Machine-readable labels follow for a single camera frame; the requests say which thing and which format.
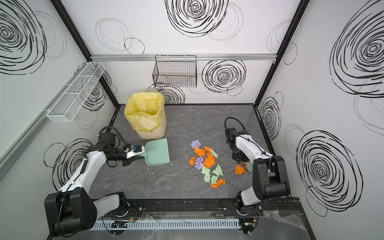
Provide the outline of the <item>green dustpan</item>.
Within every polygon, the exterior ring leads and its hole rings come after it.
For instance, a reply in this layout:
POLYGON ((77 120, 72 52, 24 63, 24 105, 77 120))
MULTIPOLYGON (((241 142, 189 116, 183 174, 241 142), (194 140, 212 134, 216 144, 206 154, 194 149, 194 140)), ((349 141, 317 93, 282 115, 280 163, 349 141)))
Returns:
POLYGON ((145 159, 148 166, 168 164, 170 162, 168 140, 166 138, 146 143, 138 157, 145 159))

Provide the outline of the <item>green hand brush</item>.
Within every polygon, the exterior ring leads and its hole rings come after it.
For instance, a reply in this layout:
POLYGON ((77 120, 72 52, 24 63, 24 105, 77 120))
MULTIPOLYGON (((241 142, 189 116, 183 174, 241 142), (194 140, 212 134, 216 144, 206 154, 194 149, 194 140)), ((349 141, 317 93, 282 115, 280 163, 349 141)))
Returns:
POLYGON ((252 162, 247 162, 246 169, 248 170, 249 173, 253 173, 253 163, 252 162))

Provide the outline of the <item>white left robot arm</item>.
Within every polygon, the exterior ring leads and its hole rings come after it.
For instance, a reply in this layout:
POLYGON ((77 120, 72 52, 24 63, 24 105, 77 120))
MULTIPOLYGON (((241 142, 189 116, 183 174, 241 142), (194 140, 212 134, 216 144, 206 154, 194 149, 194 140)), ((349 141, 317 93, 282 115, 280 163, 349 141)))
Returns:
POLYGON ((108 161, 121 161, 123 166, 128 166, 140 159, 144 151, 144 146, 127 143, 115 127, 102 128, 97 144, 82 152, 82 162, 74 175, 44 201, 50 235, 70 237, 91 229, 97 219, 108 213, 124 215, 128 212, 130 207, 123 192, 93 201, 89 191, 100 168, 108 161))

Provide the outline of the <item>beige bin with yellow bag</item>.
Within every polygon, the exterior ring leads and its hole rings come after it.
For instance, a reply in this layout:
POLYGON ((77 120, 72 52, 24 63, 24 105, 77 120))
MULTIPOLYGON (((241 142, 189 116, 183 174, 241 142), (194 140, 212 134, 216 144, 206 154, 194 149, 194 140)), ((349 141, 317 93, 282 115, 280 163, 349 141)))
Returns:
POLYGON ((165 97, 155 89, 130 96, 124 115, 141 139, 158 140, 166 133, 165 97))

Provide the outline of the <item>orange twisted paper scrap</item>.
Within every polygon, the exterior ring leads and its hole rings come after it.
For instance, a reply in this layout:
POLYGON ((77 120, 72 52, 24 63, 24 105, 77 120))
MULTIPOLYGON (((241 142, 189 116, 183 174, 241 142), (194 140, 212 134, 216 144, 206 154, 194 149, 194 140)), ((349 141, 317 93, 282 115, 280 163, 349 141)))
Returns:
POLYGON ((195 162, 196 162, 196 159, 197 159, 197 157, 190 158, 190 160, 189 160, 189 164, 190 164, 191 166, 194 166, 194 165, 195 165, 195 162))

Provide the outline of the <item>small purple paper scrap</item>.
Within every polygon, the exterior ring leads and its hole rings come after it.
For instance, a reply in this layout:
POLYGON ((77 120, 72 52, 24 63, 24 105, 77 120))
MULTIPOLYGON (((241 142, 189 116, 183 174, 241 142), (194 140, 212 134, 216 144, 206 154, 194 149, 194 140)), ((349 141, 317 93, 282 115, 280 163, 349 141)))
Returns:
POLYGON ((196 158, 194 166, 197 170, 201 170, 204 166, 205 157, 201 156, 196 158))

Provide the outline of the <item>small green paper scrap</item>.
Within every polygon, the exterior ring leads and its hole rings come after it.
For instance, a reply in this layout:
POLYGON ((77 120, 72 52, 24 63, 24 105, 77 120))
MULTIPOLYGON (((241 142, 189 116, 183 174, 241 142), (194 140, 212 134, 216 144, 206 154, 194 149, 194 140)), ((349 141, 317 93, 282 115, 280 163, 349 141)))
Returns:
POLYGON ((211 182, 211 170, 209 168, 206 168, 203 166, 201 173, 204 175, 204 181, 206 183, 210 183, 211 182))

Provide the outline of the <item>orange paper scrap near bin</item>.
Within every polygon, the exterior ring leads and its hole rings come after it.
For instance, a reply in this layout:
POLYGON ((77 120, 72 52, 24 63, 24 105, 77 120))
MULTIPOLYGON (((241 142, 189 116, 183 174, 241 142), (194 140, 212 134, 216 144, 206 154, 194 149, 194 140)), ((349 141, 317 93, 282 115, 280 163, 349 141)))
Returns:
POLYGON ((204 160, 204 167, 209 169, 216 164, 216 158, 213 156, 211 152, 207 152, 207 156, 204 160))

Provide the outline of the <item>light green paper scrap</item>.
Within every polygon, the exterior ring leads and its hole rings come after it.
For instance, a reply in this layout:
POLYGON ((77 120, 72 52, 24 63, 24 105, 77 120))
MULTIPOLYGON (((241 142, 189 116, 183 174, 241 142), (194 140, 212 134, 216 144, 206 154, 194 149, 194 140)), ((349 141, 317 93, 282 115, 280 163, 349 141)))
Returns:
POLYGON ((211 154, 213 155, 213 157, 214 157, 215 159, 218 159, 218 158, 219 158, 219 155, 218 155, 213 149, 211 149, 210 152, 211 152, 211 154))

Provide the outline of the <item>green paper scrap front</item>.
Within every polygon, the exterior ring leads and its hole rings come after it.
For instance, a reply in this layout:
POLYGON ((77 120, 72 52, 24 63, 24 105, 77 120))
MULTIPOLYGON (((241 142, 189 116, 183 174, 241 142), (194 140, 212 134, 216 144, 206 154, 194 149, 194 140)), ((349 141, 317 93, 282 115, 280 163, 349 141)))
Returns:
POLYGON ((211 179, 210 179, 210 183, 211 183, 211 185, 216 184, 216 182, 218 181, 218 179, 219 179, 218 176, 216 176, 216 175, 212 175, 212 176, 211 176, 211 179))

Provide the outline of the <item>green paper scrap centre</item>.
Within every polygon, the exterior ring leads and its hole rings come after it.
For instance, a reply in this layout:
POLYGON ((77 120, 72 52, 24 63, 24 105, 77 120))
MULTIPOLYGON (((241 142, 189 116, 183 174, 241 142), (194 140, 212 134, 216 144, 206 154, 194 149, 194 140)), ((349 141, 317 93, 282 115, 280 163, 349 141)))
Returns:
POLYGON ((216 168, 212 171, 212 173, 217 177, 221 177, 224 175, 223 170, 219 164, 216 165, 216 168))

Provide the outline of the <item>orange paper scrap front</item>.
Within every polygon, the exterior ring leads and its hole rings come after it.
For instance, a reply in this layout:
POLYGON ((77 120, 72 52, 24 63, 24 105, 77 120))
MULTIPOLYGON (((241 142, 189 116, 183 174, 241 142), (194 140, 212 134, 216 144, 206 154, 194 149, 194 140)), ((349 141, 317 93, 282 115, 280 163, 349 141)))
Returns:
POLYGON ((223 180, 223 179, 218 179, 214 184, 211 185, 211 187, 212 188, 218 188, 221 185, 225 186, 226 185, 226 181, 223 180))

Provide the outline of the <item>small orange paper scrap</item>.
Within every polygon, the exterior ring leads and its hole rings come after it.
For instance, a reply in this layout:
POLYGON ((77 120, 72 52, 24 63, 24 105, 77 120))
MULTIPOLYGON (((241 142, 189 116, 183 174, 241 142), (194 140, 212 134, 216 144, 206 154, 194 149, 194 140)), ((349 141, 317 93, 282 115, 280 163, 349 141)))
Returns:
POLYGON ((243 168, 240 164, 236 166, 235 173, 236 175, 242 175, 246 172, 246 169, 243 168))

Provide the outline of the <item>clear wall shelf tray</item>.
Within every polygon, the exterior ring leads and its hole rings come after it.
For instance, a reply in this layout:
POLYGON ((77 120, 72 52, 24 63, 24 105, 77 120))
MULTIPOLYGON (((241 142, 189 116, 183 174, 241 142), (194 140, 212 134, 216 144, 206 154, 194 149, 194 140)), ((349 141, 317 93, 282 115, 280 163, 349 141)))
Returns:
POLYGON ((81 65, 46 117, 54 123, 72 122, 105 71, 102 62, 81 65))

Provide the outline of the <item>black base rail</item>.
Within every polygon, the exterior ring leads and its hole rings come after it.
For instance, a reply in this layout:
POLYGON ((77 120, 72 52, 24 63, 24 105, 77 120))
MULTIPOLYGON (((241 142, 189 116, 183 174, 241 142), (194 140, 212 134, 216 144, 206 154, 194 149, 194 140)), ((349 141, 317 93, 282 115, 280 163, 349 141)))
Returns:
POLYGON ((237 198, 226 199, 128 199, 129 207, 121 215, 106 214, 108 218, 145 218, 152 215, 160 217, 168 213, 193 214, 208 213, 216 218, 253 218, 264 216, 267 212, 278 210, 283 216, 288 214, 305 215, 298 198, 277 198, 267 204, 260 202, 242 206, 237 198))

